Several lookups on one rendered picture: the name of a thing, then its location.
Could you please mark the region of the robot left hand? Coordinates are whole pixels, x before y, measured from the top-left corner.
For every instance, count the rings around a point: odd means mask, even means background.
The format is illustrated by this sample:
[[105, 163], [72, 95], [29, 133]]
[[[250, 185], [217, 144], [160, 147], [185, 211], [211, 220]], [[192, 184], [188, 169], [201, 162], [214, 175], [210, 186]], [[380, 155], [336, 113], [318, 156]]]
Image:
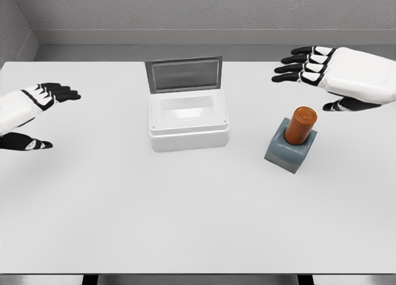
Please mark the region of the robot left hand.
[[60, 83], [39, 83], [0, 96], [0, 149], [12, 151], [44, 150], [48, 141], [14, 132], [57, 103], [79, 100], [78, 91]]

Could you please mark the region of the white open box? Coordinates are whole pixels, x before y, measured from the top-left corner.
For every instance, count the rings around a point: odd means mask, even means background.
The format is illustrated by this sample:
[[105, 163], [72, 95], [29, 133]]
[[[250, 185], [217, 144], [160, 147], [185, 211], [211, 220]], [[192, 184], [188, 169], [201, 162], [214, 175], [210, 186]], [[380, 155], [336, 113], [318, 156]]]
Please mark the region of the white open box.
[[230, 122], [222, 90], [150, 95], [148, 132], [157, 153], [224, 147]]

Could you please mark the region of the orange-brown cylinder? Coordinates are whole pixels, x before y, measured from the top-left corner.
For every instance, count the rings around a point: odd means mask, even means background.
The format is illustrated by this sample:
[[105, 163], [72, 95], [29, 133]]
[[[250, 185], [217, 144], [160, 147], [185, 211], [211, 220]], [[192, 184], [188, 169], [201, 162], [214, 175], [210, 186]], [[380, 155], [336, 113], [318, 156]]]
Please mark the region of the orange-brown cylinder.
[[285, 129], [285, 140], [294, 146], [302, 145], [306, 141], [316, 121], [317, 113], [312, 108], [307, 106], [296, 108]]

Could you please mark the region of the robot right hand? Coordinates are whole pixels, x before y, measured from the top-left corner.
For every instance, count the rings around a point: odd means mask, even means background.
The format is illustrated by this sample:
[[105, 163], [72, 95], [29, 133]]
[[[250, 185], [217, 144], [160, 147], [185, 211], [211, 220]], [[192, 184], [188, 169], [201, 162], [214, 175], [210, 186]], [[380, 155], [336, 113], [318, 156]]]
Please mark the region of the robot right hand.
[[324, 111], [364, 111], [396, 102], [394, 60], [347, 47], [303, 46], [281, 63], [273, 82], [302, 82], [340, 97]]

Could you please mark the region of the grey-blue square holder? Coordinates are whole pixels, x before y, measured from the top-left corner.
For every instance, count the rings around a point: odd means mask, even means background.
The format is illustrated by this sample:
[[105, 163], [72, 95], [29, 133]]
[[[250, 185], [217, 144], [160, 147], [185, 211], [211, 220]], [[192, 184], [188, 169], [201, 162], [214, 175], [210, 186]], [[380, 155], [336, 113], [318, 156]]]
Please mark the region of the grey-blue square holder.
[[284, 138], [289, 123], [290, 119], [287, 117], [282, 120], [269, 143], [264, 159], [295, 174], [306, 159], [317, 131], [311, 130], [302, 145], [292, 145]]

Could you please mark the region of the grey box lid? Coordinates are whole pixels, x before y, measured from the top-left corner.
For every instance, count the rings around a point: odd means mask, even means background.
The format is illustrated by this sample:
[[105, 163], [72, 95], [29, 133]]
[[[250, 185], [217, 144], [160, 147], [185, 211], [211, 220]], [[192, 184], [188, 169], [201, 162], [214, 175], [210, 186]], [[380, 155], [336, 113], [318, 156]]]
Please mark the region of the grey box lid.
[[222, 56], [146, 61], [151, 94], [221, 88]]

